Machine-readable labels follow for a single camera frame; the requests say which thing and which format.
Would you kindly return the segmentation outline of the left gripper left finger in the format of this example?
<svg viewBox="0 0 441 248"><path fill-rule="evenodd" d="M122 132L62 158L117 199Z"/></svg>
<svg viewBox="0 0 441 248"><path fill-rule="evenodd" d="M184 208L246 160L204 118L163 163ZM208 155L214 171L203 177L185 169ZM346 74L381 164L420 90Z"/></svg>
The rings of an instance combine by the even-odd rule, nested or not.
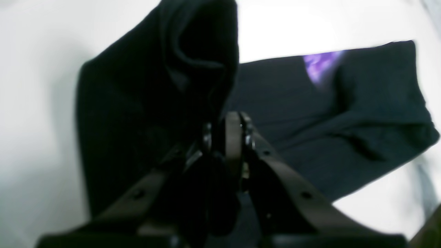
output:
<svg viewBox="0 0 441 248"><path fill-rule="evenodd" d="M163 163L139 180L88 224L40 239L38 248L200 248L206 231L203 210L183 191L185 171L211 151L212 126L203 124L202 141L173 148Z"/></svg>

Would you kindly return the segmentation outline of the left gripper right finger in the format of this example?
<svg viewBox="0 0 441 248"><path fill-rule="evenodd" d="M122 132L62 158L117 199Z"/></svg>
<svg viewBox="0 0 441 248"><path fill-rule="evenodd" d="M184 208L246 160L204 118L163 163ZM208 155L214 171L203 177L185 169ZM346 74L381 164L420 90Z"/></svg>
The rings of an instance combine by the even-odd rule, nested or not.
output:
<svg viewBox="0 0 441 248"><path fill-rule="evenodd" d="M225 116L226 164L248 192L263 237L260 248L406 248L402 235L369 229L337 210L288 166L244 112Z"/></svg>

